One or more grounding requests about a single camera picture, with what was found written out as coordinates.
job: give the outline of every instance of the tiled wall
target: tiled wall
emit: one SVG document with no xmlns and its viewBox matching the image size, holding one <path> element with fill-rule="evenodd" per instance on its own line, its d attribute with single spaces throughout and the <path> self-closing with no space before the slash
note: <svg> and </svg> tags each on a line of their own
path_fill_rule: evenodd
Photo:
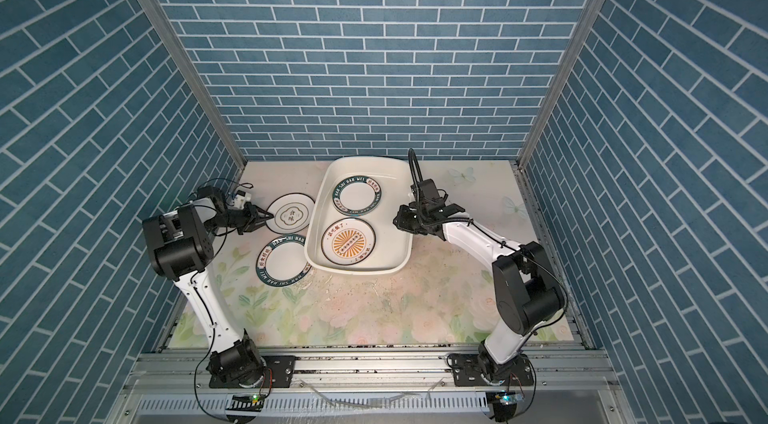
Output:
<svg viewBox="0 0 768 424">
<path fill-rule="evenodd" d="M 161 0 L 251 160 L 514 158 L 585 0 Z"/>
<path fill-rule="evenodd" d="M 766 421 L 768 0 L 608 0 L 529 175 L 642 422 Z"/>
<path fill-rule="evenodd" d="M 233 167 L 136 0 L 0 0 L 0 422 L 106 417 L 176 298 L 137 217 Z"/>
</svg>

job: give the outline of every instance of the white tray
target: white tray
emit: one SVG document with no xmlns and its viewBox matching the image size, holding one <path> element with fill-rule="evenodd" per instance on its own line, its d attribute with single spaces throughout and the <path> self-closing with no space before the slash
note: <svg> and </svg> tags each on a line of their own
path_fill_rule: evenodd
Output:
<svg viewBox="0 0 768 424">
<path fill-rule="evenodd" d="M 360 219 L 373 227 L 376 246 L 370 256 L 360 263 L 334 264 L 322 253 L 322 235 L 331 224 L 348 216 L 341 214 L 333 205 L 332 192 L 342 179 L 359 175 L 372 177 L 382 189 L 379 205 L 360 216 Z M 413 234 L 398 230 L 392 221 L 400 206 L 413 200 L 411 181 L 408 163 L 403 160 L 388 157 L 343 157 L 331 163 L 322 179 L 310 227 L 306 231 L 306 260 L 317 269 L 340 274 L 376 275 L 400 270 L 411 256 Z"/>
</svg>

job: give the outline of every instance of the plate rim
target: plate rim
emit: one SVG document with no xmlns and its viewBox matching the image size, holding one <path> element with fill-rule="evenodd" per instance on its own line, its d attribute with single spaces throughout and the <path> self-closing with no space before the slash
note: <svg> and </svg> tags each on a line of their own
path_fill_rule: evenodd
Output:
<svg viewBox="0 0 768 424">
<path fill-rule="evenodd" d="M 376 183 L 377 186 L 379 186 L 379 201 L 377 202 L 376 199 L 374 199 L 373 202 L 371 202 L 371 204 L 376 203 L 376 205 L 371 207 L 367 211 L 362 212 L 362 213 L 346 213 L 346 212 L 344 212 L 343 210 L 341 210 L 339 208 L 339 206 L 336 205 L 336 200 L 333 198 L 333 194 L 336 192 L 336 189 L 339 188 L 341 183 L 344 182 L 344 180 L 346 180 L 346 179 L 350 179 L 350 178 L 354 178 L 354 177 L 365 177 L 366 179 L 371 179 L 373 182 Z M 381 196 L 383 194 L 384 194 L 384 192 L 382 191 L 382 186 L 381 186 L 381 184 L 379 183 L 378 180 L 374 179 L 373 177 L 364 175 L 364 174 L 357 174 L 357 175 L 354 175 L 354 176 L 344 177 L 339 182 L 337 182 L 335 186 L 333 186 L 333 190 L 331 190 L 331 202 L 333 203 L 333 208 L 336 209 L 341 215 L 348 216 L 348 217 L 360 217 L 360 216 L 365 216 L 366 214 L 368 214 L 370 212 L 373 212 L 373 210 L 375 210 L 379 206 L 379 204 L 381 203 Z M 341 192 L 340 191 L 339 191 L 339 200 L 341 200 Z"/>
<path fill-rule="evenodd" d="M 255 267 L 255 271 L 256 271 L 256 277 L 258 277 L 258 278 L 259 278 L 259 280 L 260 280 L 262 283 L 264 283 L 264 285 L 269 285 L 270 287 L 287 287 L 288 285 L 293 285 L 293 284 L 295 284 L 295 283 L 299 282 L 299 281 L 300 281 L 300 280 L 302 280 L 302 279 L 303 279 L 303 278 L 304 278 L 304 277 L 305 277 L 305 276 L 306 276 L 308 273 L 310 273 L 310 270 L 311 270 L 311 269 L 307 269 L 307 270 L 306 270 L 306 272 L 304 272 L 304 270 L 303 270 L 303 269 L 306 269 L 306 266 L 307 266 L 307 265 L 309 265 L 310 267 L 312 266 L 312 265 L 310 264 L 310 262 L 309 262 L 309 261 L 307 261 L 307 262 L 306 262 L 306 264 L 304 265 L 304 267 L 302 268 L 302 271 L 301 271 L 300 273 L 298 273 L 296 276 L 298 276 L 298 275 L 301 275 L 302 273 L 303 273 L 303 275 L 301 275 L 301 277 L 300 277 L 299 279 L 297 279 L 296 281 L 294 281 L 294 282 L 292 282 L 292 283 L 290 283 L 290 284 L 283 284 L 283 285 L 271 285 L 271 284 L 268 284 L 268 283 L 264 282 L 264 281 L 261 279 L 261 275 L 259 275 L 259 258 L 261 257 L 261 254 L 264 252 L 264 249 L 266 249 L 267 247 L 269 247 L 269 246 L 270 246 L 270 245 L 271 245 L 273 242 L 275 242 L 276 240 L 285 239 L 286 237 L 289 237 L 289 236 L 293 236 L 293 237 L 300 237 L 300 238 L 302 239 L 302 241 L 303 241 L 303 242 L 300 242 L 300 241 L 298 241 L 298 240 L 296 240 L 296 239 L 291 239 L 290 241 L 286 241 L 286 242 L 280 243 L 280 244 L 278 244 L 278 245 L 283 245 L 283 244 L 285 244 L 285 243 L 299 243 L 299 244 L 301 244 L 301 246 L 302 246 L 302 247 L 303 247 L 303 246 L 306 246 L 306 237 L 302 236 L 301 234 L 294 234 L 294 233 L 291 233 L 291 234 L 282 234 L 282 235 L 280 235 L 280 237 L 275 237 L 275 238 L 274 238 L 274 239 L 272 239 L 270 242 L 266 243 L 266 244 L 264 245 L 264 247 L 262 247 L 262 248 L 261 248 L 261 251 L 259 252 L 259 255 L 256 257 L 256 263 L 254 264 L 254 267 Z M 269 275 L 269 273 L 267 273 L 267 272 L 266 272 L 266 263 L 265 263 L 265 265 L 264 265 L 264 269 L 263 269 L 263 272 L 264 272 L 264 274 L 266 274 L 266 275 Z M 273 280 L 275 280 L 275 281 L 277 281 L 277 282 L 281 282 L 281 283 L 285 283 L 285 282 L 288 282 L 288 281 L 290 281 L 290 280 L 291 280 L 291 279 L 288 279 L 288 280 L 280 280 L 280 281 L 278 281 L 278 280 L 277 280 L 277 279 L 275 279 L 274 277 L 271 277 L 271 279 L 273 279 Z"/>
<path fill-rule="evenodd" d="M 328 259 L 328 261 L 331 262 L 331 264 L 334 264 L 334 265 L 357 265 L 357 264 L 361 263 L 363 260 L 368 259 L 371 256 L 371 254 L 373 254 L 373 249 L 376 248 L 376 230 L 373 228 L 373 226 L 367 220 L 360 219 L 359 217 L 344 217 L 343 219 L 339 219 L 339 220 L 335 221 L 334 223 L 332 223 L 331 225 L 329 225 L 328 227 L 326 227 L 326 229 L 322 231 L 322 235 L 325 236 L 326 232 L 328 232 L 328 229 L 330 229 L 331 227 L 335 226 L 339 222 L 341 222 L 343 220 L 347 220 L 347 219 L 359 220 L 360 222 L 362 222 L 365 225 L 367 225 L 368 227 L 370 227 L 370 230 L 373 233 L 373 247 L 371 248 L 371 252 L 367 256 L 363 257 L 362 259 L 360 259 L 356 263 L 339 264 L 339 263 L 333 262 L 333 260 L 328 256 L 328 254 L 326 254 L 326 250 L 322 248 L 323 240 L 321 240 L 320 241 L 320 252 L 322 252 L 322 255 L 325 256 L 326 259 Z"/>
<path fill-rule="evenodd" d="M 283 197 L 293 196 L 294 194 L 299 194 L 299 195 L 302 195 L 302 196 L 308 197 L 308 198 L 309 198 L 309 199 L 312 201 L 312 215 L 314 215 L 314 213 L 315 213 L 315 206 L 317 205 L 317 202 L 315 202 L 315 200 L 312 198 L 312 196 L 311 196 L 311 195 L 309 195 L 309 194 L 305 194 L 305 193 L 303 193 L 303 192 L 288 192 L 287 194 L 283 194 L 282 196 L 280 196 L 280 197 L 278 197 L 278 198 L 274 199 L 274 200 L 273 200 L 273 201 L 270 203 L 270 205 L 266 207 L 266 211 L 267 211 L 267 212 L 269 212 L 269 211 L 270 211 L 270 207 L 272 207 L 272 204 L 274 204 L 274 203 L 275 203 L 275 202 L 277 202 L 278 200 L 282 199 Z M 267 220 L 267 221 L 266 221 L 266 227 L 267 227 L 269 230 L 271 230 L 272 232 L 274 232 L 275 234 L 280 234 L 280 235 L 282 235 L 282 236 L 289 236 L 289 235 L 291 235 L 291 234 L 293 234 L 293 233 L 297 233 L 297 232 L 299 232 L 300 230 L 304 230 L 304 229 L 306 229 L 306 228 L 307 228 L 307 227 L 310 225 L 310 221 L 312 220 L 312 216 L 310 215 L 310 217 L 309 217 L 309 218 L 306 220 L 306 225 L 305 225 L 304 227 L 301 227 L 300 229 L 293 229 L 293 230 L 289 231 L 288 233 L 283 233 L 283 232 L 278 232 L 278 231 L 274 230 L 274 229 L 273 229 L 273 228 L 270 226 L 270 223 L 271 223 L 271 222 L 273 222 L 273 221 L 274 221 L 276 218 L 277 218 L 277 215 L 275 215 L 275 216 L 274 216 L 272 219 L 269 219 L 269 220 Z"/>
</svg>

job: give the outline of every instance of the orange sunburst pattern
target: orange sunburst pattern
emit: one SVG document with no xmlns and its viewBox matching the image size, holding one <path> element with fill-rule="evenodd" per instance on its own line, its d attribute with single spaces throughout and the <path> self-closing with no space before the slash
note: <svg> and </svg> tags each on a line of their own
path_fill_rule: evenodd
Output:
<svg viewBox="0 0 768 424">
<path fill-rule="evenodd" d="M 365 248 L 366 237 L 359 230 L 345 229 L 333 238 L 333 252 L 345 259 L 359 256 Z"/>
</svg>

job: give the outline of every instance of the metal corner post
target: metal corner post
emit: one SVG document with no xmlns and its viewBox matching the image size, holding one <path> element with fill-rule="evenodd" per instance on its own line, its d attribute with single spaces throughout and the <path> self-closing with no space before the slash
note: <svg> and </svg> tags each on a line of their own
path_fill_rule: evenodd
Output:
<svg viewBox="0 0 768 424">
<path fill-rule="evenodd" d="M 152 23 L 155 31 L 157 31 L 160 40 L 165 45 L 170 58 L 174 60 L 176 66 L 179 68 L 179 72 L 187 85 L 190 86 L 192 93 L 197 97 L 197 102 L 200 107 L 203 108 L 205 114 L 208 116 L 210 123 L 214 126 L 216 134 L 218 134 L 224 146 L 229 151 L 230 155 L 237 164 L 238 169 L 244 169 L 246 158 L 243 152 L 237 146 L 235 139 L 232 136 L 229 128 L 227 128 L 224 119 L 221 117 L 218 109 L 216 109 L 216 103 L 214 99 L 208 93 L 205 83 L 200 79 L 200 74 L 197 73 L 192 60 L 187 55 L 187 51 L 184 50 L 184 45 L 181 44 L 181 40 L 176 34 L 176 30 L 170 24 L 168 16 L 163 11 L 163 7 L 160 6 L 159 0 L 138 0 L 139 5 L 144 9 L 144 13 L 147 15 L 149 22 Z"/>
<path fill-rule="evenodd" d="M 589 31 L 592 29 L 594 22 L 598 19 L 600 8 L 602 8 L 605 0 L 587 0 L 584 6 L 584 11 L 581 13 L 579 22 L 576 24 L 573 36 L 568 42 L 568 46 L 565 48 L 563 58 L 558 67 L 558 72 L 554 74 L 552 83 L 544 95 L 542 107 L 539 109 L 536 118 L 531 126 L 531 131 L 528 133 L 528 138 L 523 144 L 523 148 L 518 158 L 518 167 L 524 169 L 528 165 L 528 161 L 531 160 L 533 152 L 538 144 L 539 139 L 542 137 L 544 128 L 547 126 L 549 116 L 554 111 L 554 106 L 558 104 L 558 98 L 563 92 L 565 83 L 568 77 L 571 75 L 571 71 L 576 64 L 578 54 L 581 53 L 581 48 L 584 46 L 584 42 L 587 41 Z"/>
</svg>

